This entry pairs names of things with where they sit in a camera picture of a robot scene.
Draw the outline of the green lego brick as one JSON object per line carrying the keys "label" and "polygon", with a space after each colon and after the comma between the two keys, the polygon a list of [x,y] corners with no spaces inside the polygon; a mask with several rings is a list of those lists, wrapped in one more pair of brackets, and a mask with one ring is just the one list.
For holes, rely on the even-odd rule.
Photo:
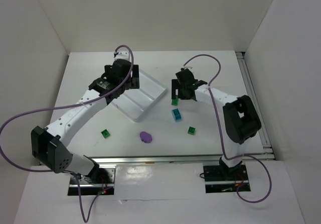
{"label": "green lego brick", "polygon": [[194,127],[189,127],[188,128],[188,134],[195,135],[195,133],[196,133],[196,128],[194,128]]}
{"label": "green lego brick", "polygon": [[106,139],[110,136],[110,133],[107,129],[104,129],[102,132],[101,132],[102,136]]}
{"label": "green lego brick", "polygon": [[172,105],[177,106],[179,100],[178,99],[172,99]]}

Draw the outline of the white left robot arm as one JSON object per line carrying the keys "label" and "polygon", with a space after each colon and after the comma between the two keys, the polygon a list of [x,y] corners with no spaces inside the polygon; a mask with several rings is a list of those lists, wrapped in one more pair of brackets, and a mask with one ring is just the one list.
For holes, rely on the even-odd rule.
{"label": "white left robot arm", "polygon": [[126,90],[139,88],[138,65],[117,59],[104,69],[101,77],[88,86],[76,107],[46,127],[36,126],[31,131],[32,155],[54,173],[75,173],[90,183],[108,179],[107,172],[93,159],[67,149],[73,137],[91,118]]}

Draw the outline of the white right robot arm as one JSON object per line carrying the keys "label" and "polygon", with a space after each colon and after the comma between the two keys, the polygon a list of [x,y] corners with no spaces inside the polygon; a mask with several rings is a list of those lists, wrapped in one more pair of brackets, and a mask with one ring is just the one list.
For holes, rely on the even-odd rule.
{"label": "white right robot arm", "polygon": [[234,175],[241,166],[248,140],[262,127],[251,98],[215,89],[207,82],[195,79],[187,68],[182,68],[172,79],[172,98],[175,97],[214,107],[223,151],[219,166],[223,176]]}

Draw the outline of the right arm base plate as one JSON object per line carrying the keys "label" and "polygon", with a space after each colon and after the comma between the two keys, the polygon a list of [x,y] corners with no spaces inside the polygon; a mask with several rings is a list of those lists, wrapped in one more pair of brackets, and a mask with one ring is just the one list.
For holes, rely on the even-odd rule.
{"label": "right arm base plate", "polygon": [[203,172],[199,174],[205,182],[206,193],[229,193],[251,191],[247,169],[245,165],[241,165],[229,176],[224,176],[219,165],[203,166]]}

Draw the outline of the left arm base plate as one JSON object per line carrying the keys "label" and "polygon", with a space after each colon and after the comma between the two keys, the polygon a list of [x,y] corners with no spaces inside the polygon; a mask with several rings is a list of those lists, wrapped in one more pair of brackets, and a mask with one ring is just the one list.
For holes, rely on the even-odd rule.
{"label": "left arm base plate", "polygon": [[97,193],[101,195],[114,194],[116,166],[103,165],[102,168],[105,169],[107,174],[100,174],[95,182],[91,182],[88,178],[78,175],[82,196],[95,196]]}

